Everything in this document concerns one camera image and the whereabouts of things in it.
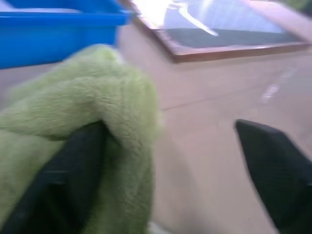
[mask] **blue plastic bin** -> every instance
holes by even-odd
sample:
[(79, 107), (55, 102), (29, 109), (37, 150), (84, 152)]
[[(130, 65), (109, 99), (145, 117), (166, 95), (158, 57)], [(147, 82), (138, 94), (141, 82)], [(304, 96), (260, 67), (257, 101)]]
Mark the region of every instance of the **blue plastic bin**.
[(117, 46), (131, 12), (116, 0), (6, 0), (15, 8), (69, 8), (82, 13), (0, 12), (0, 69), (60, 61), (88, 45)]

